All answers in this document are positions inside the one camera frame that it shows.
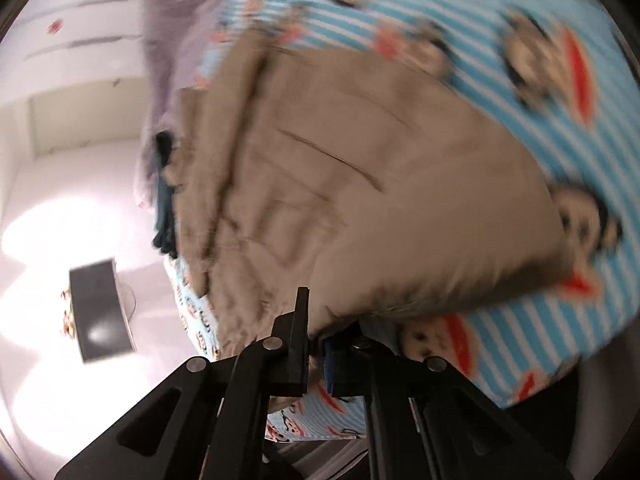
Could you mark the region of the brown quilted puffer jacket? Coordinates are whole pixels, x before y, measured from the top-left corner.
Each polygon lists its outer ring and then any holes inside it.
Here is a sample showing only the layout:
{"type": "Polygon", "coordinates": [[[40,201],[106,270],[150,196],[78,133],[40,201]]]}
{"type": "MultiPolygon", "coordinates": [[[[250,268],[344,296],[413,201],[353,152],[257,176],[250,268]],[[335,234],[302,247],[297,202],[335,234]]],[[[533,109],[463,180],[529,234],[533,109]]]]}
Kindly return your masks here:
{"type": "Polygon", "coordinates": [[[471,310],[566,278],[546,178],[510,131],[372,51],[245,29],[180,94],[178,252],[235,356],[310,290],[308,333],[471,310]]]}

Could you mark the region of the dark teal folded garment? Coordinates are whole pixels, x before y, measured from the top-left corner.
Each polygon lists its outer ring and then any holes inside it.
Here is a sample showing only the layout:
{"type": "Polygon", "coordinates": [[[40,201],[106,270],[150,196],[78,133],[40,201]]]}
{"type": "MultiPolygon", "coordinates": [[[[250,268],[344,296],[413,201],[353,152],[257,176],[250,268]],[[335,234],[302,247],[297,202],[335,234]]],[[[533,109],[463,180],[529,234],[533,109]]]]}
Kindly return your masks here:
{"type": "Polygon", "coordinates": [[[168,255],[171,259],[178,258],[177,237],[174,215],[175,189],[166,181],[163,171],[168,165],[172,141],[174,137],[169,131],[161,131],[154,138],[154,169],[157,177],[156,182],[156,220],[153,246],[163,255],[168,255]]]}

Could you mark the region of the blue striped monkey blanket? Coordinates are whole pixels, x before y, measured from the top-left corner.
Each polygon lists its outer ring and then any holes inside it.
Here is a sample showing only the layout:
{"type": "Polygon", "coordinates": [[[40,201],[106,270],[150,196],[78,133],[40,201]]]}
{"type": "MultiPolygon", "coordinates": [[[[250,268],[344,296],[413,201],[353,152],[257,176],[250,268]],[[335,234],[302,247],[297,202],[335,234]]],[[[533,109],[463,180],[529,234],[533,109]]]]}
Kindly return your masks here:
{"type": "Polygon", "coordinates": [[[461,369],[499,405],[542,398],[639,311],[639,87],[622,33],[594,0],[368,0],[361,9],[331,0],[228,0],[195,88],[206,87],[250,20],[280,18],[294,4],[309,10],[294,39],[299,49],[367,49],[376,44],[376,26],[394,25],[396,37],[380,43],[394,53],[421,20],[433,21],[449,51],[450,86],[510,127],[549,174],[588,186],[605,218],[620,218],[620,244],[593,256],[596,278],[576,275],[559,295],[516,300],[447,327],[461,369]],[[578,112],[552,96],[541,110],[516,97],[502,46],[515,13],[570,50],[579,72],[578,112]]]}

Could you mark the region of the purple fleece blanket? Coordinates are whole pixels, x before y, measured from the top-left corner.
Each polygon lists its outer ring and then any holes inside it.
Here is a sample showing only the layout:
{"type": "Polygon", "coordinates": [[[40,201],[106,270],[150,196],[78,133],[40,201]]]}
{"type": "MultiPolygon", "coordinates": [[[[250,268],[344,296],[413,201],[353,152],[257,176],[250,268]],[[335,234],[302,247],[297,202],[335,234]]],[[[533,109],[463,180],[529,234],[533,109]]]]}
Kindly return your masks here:
{"type": "Polygon", "coordinates": [[[141,0],[142,58],[149,86],[149,110],[134,170],[134,201],[141,208],[152,208],[155,202],[153,139],[164,130],[178,130],[179,92],[194,86],[223,6],[224,0],[141,0]]]}

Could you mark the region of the grey wall-mounted monitor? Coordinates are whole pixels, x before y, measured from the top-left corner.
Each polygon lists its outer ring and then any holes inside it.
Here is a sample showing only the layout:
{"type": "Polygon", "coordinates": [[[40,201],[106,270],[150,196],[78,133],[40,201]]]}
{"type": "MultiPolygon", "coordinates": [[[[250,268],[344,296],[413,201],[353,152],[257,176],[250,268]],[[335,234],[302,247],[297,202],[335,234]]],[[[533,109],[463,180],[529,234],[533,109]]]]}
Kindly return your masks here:
{"type": "Polygon", "coordinates": [[[70,270],[70,304],[82,362],[134,352],[113,259],[70,270]]]}

